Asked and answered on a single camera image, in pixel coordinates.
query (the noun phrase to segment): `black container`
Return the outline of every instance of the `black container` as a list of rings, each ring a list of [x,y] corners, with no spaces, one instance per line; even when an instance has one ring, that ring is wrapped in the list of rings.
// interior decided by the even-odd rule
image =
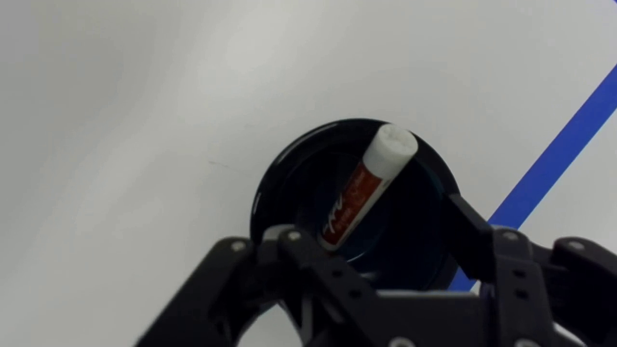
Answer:
[[[381,124],[343,120],[293,141],[260,182],[250,239],[260,243],[275,224],[294,224],[318,236]],[[458,189],[439,155],[420,137],[416,141],[414,158],[335,251],[377,290],[445,290],[456,268],[439,241],[439,205]]]

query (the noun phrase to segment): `blue line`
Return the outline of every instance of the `blue line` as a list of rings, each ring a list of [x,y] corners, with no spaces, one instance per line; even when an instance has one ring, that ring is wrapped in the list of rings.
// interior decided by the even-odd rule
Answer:
[[[539,155],[487,222],[518,230],[615,110],[617,66]],[[474,282],[458,268],[449,290],[468,291],[472,286]]]

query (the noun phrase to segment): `white cap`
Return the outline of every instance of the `white cap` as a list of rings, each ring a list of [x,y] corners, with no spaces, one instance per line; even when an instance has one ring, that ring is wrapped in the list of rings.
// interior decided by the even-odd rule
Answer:
[[[393,180],[418,153],[418,141],[404,128],[385,124],[364,153],[364,166],[379,180]]]

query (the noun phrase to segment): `screw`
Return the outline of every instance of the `screw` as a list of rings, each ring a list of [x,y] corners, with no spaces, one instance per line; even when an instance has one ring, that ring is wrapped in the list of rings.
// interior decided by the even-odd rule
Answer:
[[[512,234],[512,232],[503,234],[503,237],[508,239],[508,241],[518,241],[518,236]]]
[[[302,239],[302,236],[298,232],[291,232],[291,234],[287,234],[287,239],[298,241],[298,239]]]
[[[393,338],[387,347],[416,347],[416,343],[406,338]]]
[[[231,251],[233,251],[233,253],[240,253],[240,251],[244,251],[244,249],[246,249],[246,245],[244,245],[242,241],[231,243]]]
[[[580,251],[580,253],[586,249],[586,247],[584,247],[582,243],[578,243],[578,241],[570,241],[568,245],[570,245],[570,249]]]
[[[539,345],[532,340],[516,340],[512,347],[539,347]]]

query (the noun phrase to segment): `label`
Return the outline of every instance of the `label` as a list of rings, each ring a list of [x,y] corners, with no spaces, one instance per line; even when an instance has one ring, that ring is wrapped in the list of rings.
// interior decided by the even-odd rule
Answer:
[[[337,247],[341,243],[350,228],[354,228],[356,216],[379,183],[381,180],[372,176],[364,164],[354,168],[321,232],[321,241],[325,241],[325,245]]]

